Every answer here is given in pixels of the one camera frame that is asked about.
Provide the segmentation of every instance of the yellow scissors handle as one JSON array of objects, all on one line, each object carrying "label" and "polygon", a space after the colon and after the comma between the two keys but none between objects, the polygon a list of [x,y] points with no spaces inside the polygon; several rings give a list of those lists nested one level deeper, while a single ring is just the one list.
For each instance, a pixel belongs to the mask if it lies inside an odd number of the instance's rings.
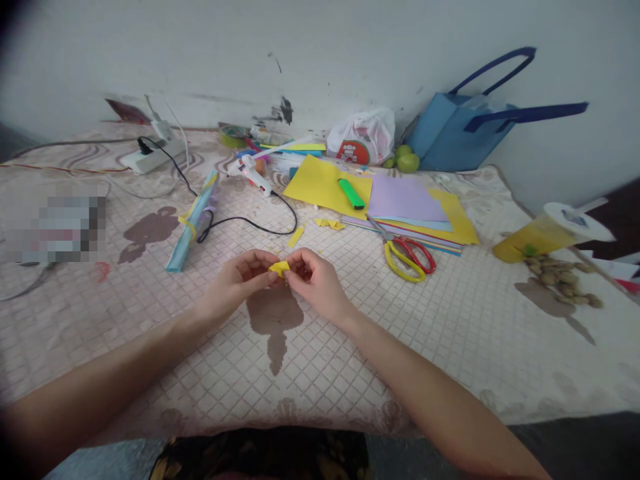
[{"label": "yellow scissors handle", "polygon": [[[418,277],[417,278],[416,277],[410,277],[409,275],[404,273],[402,270],[400,270],[396,266],[396,264],[393,262],[393,259],[391,258],[391,252],[393,252],[394,255],[396,257],[398,257],[402,263],[404,263],[404,264],[408,265],[409,267],[411,267],[418,274]],[[414,282],[414,283],[420,283],[420,282],[424,281],[425,278],[427,278],[427,276],[425,275],[425,272],[422,270],[422,268],[418,267],[409,258],[407,258],[402,253],[400,253],[398,251],[398,249],[395,247],[395,245],[393,244],[392,241],[388,241],[388,242],[385,243],[385,257],[387,258],[387,263],[391,267],[391,270],[393,270],[396,273],[396,275],[400,276],[400,278],[402,278],[402,279],[404,279],[406,281]]]}]

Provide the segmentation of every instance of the blue shopping bag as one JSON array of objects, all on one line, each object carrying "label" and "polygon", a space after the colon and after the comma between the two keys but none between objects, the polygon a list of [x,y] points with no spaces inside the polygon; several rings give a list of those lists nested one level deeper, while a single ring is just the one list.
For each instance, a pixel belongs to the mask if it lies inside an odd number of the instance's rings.
[{"label": "blue shopping bag", "polygon": [[526,59],[482,92],[482,95],[488,95],[533,61],[534,47],[523,47],[509,52],[486,64],[449,93],[435,94],[406,142],[420,158],[420,170],[474,170],[510,132],[514,124],[567,117],[587,110],[587,102],[524,109],[507,104],[506,110],[500,112],[463,106],[472,97],[458,95],[460,88],[496,65],[519,56]]}]

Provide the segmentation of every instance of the cup lid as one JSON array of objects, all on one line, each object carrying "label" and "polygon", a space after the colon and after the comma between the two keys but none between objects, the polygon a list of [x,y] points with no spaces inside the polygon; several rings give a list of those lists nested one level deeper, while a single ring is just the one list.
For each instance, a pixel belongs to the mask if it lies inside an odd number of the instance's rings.
[{"label": "cup lid", "polygon": [[591,240],[615,241],[611,231],[585,213],[576,214],[573,207],[563,203],[548,203],[545,213],[563,228]]}]

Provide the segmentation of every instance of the red scissors handle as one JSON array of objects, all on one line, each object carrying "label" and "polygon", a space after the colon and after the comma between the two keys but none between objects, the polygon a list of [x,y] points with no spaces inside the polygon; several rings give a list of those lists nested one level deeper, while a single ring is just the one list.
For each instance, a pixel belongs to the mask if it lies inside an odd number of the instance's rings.
[{"label": "red scissors handle", "polygon": [[[404,248],[404,250],[406,250],[407,253],[409,254],[411,260],[413,260],[413,262],[416,265],[418,265],[418,267],[422,268],[422,270],[427,275],[430,275],[433,272],[435,272],[435,260],[433,259],[433,257],[429,253],[429,250],[427,250],[424,245],[422,245],[421,243],[418,243],[418,242],[416,242],[414,240],[408,239],[406,237],[394,237],[393,241],[396,242],[398,245],[400,245],[402,248]],[[426,268],[424,265],[422,265],[422,263],[420,263],[420,260],[418,260],[418,257],[413,252],[412,248],[410,248],[410,246],[407,245],[408,243],[411,244],[411,245],[414,245],[415,247],[418,247],[420,250],[422,250],[422,253],[425,254],[427,260],[429,261],[429,268]]]}]

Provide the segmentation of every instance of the yellow paper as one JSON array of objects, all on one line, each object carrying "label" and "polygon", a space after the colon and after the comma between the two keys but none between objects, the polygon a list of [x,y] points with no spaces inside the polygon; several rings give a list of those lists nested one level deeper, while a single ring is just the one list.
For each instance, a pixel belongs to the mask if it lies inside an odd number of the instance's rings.
[{"label": "yellow paper", "polygon": [[[272,148],[278,147],[278,145],[262,145],[262,144],[260,146],[266,149],[272,149]],[[324,151],[326,149],[327,149],[327,146],[324,143],[297,143],[296,145],[292,145],[286,148],[286,150],[320,150],[320,151]]]},{"label": "yellow paper", "polygon": [[[354,210],[345,193],[338,185],[339,179],[350,182],[358,196],[365,203],[362,210]],[[320,207],[359,219],[367,218],[367,208],[371,198],[371,177],[359,177],[342,172],[332,163],[307,155],[285,190],[285,195]]]},{"label": "yellow paper", "polygon": [[478,236],[475,233],[473,224],[469,220],[464,208],[460,205],[458,196],[449,192],[445,192],[438,189],[428,189],[429,194],[436,200],[440,200],[442,210],[445,211],[449,222],[453,227],[453,232],[445,232],[442,230],[432,230],[424,227],[418,227],[411,225],[410,223],[399,222],[395,220],[384,220],[384,223],[393,225],[394,227],[413,230],[416,232],[424,233],[425,235],[432,235],[442,240],[448,240],[456,243],[462,243],[463,245],[470,245],[472,243],[480,243]]},{"label": "yellow paper", "polygon": [[269,267],[269,271],[276,272],[280,278],[284,278],[283,272],[285,270],[291,270],[289,268],[288,262],[286,261],[274,263],[272,266]]},{"label": "yellow paper", "polygon": [[304,232],[304,227],[298,227],[298,230],[296,230],[293,236],[289,239],[287,245],[290,246],[290,248],[295,248],[295,244],[298,243],[298,240],[300,240],[300,237],[302,237]]},{"label": "yellow paper", "polygon": [[313,221],[318,227],[331,227],[334,230],[342,230],[345,228],[344,224],[338,222],[338,220],[313,219]]}]

